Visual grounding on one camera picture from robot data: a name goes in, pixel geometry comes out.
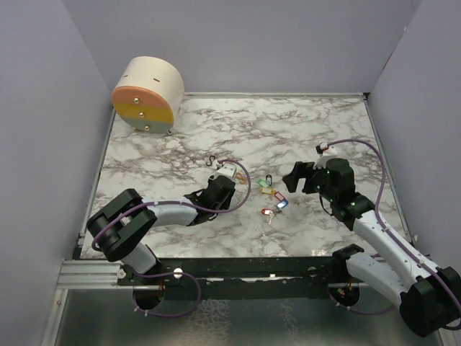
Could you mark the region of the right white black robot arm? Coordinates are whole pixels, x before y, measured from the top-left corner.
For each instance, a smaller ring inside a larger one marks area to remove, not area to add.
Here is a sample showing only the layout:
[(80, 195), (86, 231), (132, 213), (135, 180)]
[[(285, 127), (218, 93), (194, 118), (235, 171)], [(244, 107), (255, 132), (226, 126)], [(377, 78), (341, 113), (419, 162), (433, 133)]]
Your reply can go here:
[(282, 180), (287, 191), (294, 193), (301, 179), (303, 193), (327, 199), (332, 216), (383, 259), (378, 262), (355, 245), (334, 252), (331, 274), (337, 281), (353, 277), (374, 288), (398, 308), (408, 328), (420, 337), (460, 319), (460, 275), (422, 255), (384, 220), (375, 204), (356, 191), (354, 170), (346, 159), (330, 159), (321, 168), (298, 161)]

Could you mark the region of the black carabiner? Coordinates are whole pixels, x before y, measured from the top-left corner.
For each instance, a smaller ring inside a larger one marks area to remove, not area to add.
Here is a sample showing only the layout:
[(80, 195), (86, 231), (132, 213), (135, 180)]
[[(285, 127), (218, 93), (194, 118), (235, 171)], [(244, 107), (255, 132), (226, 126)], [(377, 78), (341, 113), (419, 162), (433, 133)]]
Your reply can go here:
[(205, 162), (205, 165), (207, 167), (211, 167), (215, 160), (216, 160), (216, 156), (211, 155), (211, 156), (209, 156), (208, 160)]

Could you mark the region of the blue tag key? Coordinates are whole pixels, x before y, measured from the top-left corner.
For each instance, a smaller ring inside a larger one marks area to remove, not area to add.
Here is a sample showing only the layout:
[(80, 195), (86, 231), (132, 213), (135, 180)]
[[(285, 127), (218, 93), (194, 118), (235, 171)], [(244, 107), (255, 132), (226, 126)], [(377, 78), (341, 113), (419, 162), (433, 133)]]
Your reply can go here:
[(283, 209), (286, 208), (288, 205), (289, 205), (289, 201), (286, 199), (279, 201), (275, 207), (275, 212), (281, 213)]

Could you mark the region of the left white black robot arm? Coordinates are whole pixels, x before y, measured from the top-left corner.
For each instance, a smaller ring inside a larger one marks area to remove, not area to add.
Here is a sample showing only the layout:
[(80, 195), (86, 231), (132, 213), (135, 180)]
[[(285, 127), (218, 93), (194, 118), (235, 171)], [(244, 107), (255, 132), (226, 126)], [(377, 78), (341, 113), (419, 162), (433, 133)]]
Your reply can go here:
[(148, 285), (157, 280), (160, 264), (153, 251), (141, 243), (147, 232), (157, 226), (196, 226), (211, 221), (216, 210), (229, 208), (235, 186), (233, 180), (219, 176), (209, 179), (205, 189), (173, 204), (161, 200), (149, 206), (136, 190), (126, 189), (95, 213), (86, 228), (108, 261), (123, 262)]

